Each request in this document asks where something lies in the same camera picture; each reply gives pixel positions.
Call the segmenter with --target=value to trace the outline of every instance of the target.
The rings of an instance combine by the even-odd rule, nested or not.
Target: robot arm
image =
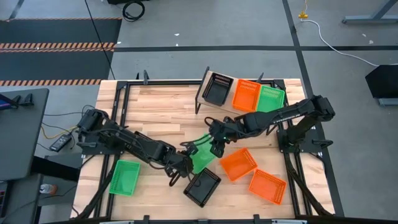
[[[176,148],[163,141],[153,140],[140,132],[131,132],[110,120],[101,110],[89,110],[78,123],[79,143],[82,148],[103,146],[108,149],[127,151],[155,169],[164,169],[172,178],[173,186],[180,177],[187,177],[193,170],[191,151],[177,152]],[[155,162],[162,167],[154,167]]]
[[[210,127],[209,132],[213,137],[211,152],[222,157],[225,143],[236,142],[239,139],[259,136],[269,126],[289,119],[304,116],[296,125],[287,130],[287,139],[290,144],[295,144],[302,139],[305,133],[319,121],[329,121],[335,115],[327,98],[313,96],[294,105],[286,106],[270,112],[253,112],[234,119],[225,117],[223,121],[206,118],[205,123]]]

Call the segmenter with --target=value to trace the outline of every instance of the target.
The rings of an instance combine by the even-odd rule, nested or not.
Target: orange basket
[[[257,164],[247,148],[242,148],[224,159],[220,159],[220,164],[232,182],[257,168]]]
[[[286,182],[262,170],[256,170],[251,179],[249,191],[281,205],[286,189]]]
[[[235,109],[254,112],[257,107],[261,84],[247,80],[238,80],[232,106]]]

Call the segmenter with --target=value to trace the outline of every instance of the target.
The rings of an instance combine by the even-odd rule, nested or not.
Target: green basket
[[[282,108],[284,100],[285,91],[262,86],[256,111],[270,112]]]
[[[118,160],[109,192],[111,194],[132,196],[136,188],[139,169],[139,163]]]
[[[216,157],[213,153],[210,152],[211,149],[211,137],[202,139],[198,142],[195,142],[195,145],[198,148],[198,152],[195,155],[191,155],[191,159],[193,162],[193,173],[200,173],[206,166],[213,161]]]

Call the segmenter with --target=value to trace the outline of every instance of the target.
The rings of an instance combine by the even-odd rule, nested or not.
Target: wooden table
[[[290,104],[305,98],[300,79],[285,79],[287,98]],[[101,82],[96,108],[112,112],[117,81]],[[163,140],[183,149],[183,141],[198,139],[208,132],[203,122],[207,116],[223,119],[236,114],[202,105],[195,114],[195,96],[199,85],[134,85],[130,89],[126,124],[131,131],[140,131],[150,138]],[[123,93],[119,100],[116,121],[121,119]],[[243,139],[225,147],[224,157],[234,151],[248,147],[258,163],[258,168],[287,181],[283,155],[279,152],[275,131],[251,139]],[[318,201],[331,213],[334,212],[331,196],[326,182],[323,164],[308,154],[302,154],[303,171],[308,188]],[[125,153],[121,159],[141,162]],[[74,207],[80,212],[98,189],[103,156],[97,155],[81,170],[76,190]],[[222,178],[222,181],[204,208],[200,208],[183,194],[188,179],[180,179],[169,187],[169,178],[163,170],[155,170],[141,162],[141,173],[134,195],[123,197],[115,195],[112,220],[142,220],[150,215],[151,220],[188,219],[252,219],[253,214],[261,218],[293,218],[294,211],[289,191],[285,191],[282,205],[275,205],[248,191],[252,173],[232,183],[228,180],[218,159],[209,170]],[[300,189],[296,186],[300,211],[304,206]],[[101,216],[105,216],[108,190],[104,194]]]

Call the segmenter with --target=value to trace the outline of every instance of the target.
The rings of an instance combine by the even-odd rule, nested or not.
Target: gray floor
[[[106,1],[88,0],[94,17],[120,16]],[[370,14],[384,1],[309,1],[310,19],[322,27],[332,45],[397,45],[398,25],[343,25],[345,15]],[[0,19],[7,19],[16,0],[0,0]],[[151,0],[146,14],[135,23],[123,21],[119,47],[203,45],[292,45],[281,1]],[[289,0],[300,44],[323,45],[313,24],[300,23],[303,1]],[[398,5],[389,12],[398,14]],[[17,17],[87,17],[81,0],[25,0]],[[397,51],[350,52],[374,63],[397,63]],[[335,111],[323,125],[335,143],[330,154],[346,216],[398,220],[398,108],[383,108],[372,99],[364,77],[373,67],[335,52],[304,52],[315,94],[327,96]],[[201,78],[206,66],[221,73],[255,78],[301,78],[295,52],[206,51],[115,53],[112,68],[119,79],[133,79],[146,69],[154,78]],[[10,91],[16,87],[2,87]],[[46,113],[80,111],[94,105],[97,86],[54,86]],[[79,115],[45,118],[52,125],[69,128]],[[58,130],[46,129],[50,134]],[[39,142],[51,142],[40,136]],[[64,149],[60,153],[70,153]],[[51,154],[37,148],[37,155]],[[68,218],[70,205],[47,206],[40,222]]]

